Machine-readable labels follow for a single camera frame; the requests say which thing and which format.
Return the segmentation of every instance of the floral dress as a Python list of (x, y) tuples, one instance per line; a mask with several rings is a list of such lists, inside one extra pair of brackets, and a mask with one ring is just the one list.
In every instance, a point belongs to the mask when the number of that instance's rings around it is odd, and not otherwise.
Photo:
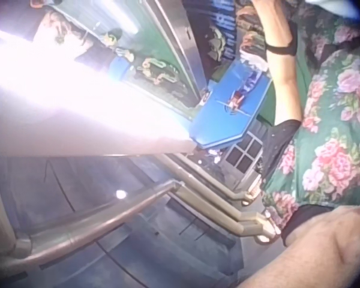
[(314, 63), (326, 44), (359, 37), (360, 24), (309, 4), (296, 15), (313, 79), (302, 125), (263, 186), (280, 229), (302, 205), (360, 205), (360, 46)]

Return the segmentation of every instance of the blue board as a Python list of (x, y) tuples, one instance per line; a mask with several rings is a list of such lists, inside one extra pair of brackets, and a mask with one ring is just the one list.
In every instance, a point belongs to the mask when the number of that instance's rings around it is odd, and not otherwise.
[(217, 83), (207, 103), (195, 117), (190, 127), (190, 136), (202, 149), (221, 148), (225, 143), (239, 141), (256, 117), (265, 94), (271, 84), (266, 75), (262, 75), (256, 87), (248, 94), (241, 110), (249, 113), (231, 115), (220, 102), (228, 102), (233, 92), (241, 87), (252, 69), (240, 61), (234, 61), (224, 77)]

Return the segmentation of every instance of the person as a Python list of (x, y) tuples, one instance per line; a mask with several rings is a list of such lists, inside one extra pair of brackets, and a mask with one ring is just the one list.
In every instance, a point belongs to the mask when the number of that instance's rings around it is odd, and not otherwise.
[(288, 249), (241, 287), (347, 287), (360, 271), (360, 22), (304, 2), (292, 13), (313, 75), (303, 113), (294, 25), (281, 0), (252, 2), (276, 91), (263, 204)]

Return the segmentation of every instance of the black wristband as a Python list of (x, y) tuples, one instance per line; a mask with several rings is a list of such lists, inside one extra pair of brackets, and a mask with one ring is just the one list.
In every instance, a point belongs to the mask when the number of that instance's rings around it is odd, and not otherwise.
[(296, 56), (296, 53), (298, 51), (298, 26), (295, 22), (292, 21), (289, 21), (288, 24), (289, 24), (290, 32), (292, 34), (292, 41), (289, 43), (289, 45), (287, 47), (275, 47), (269, 45), (265, 41), (266, 50), (279, 55)]

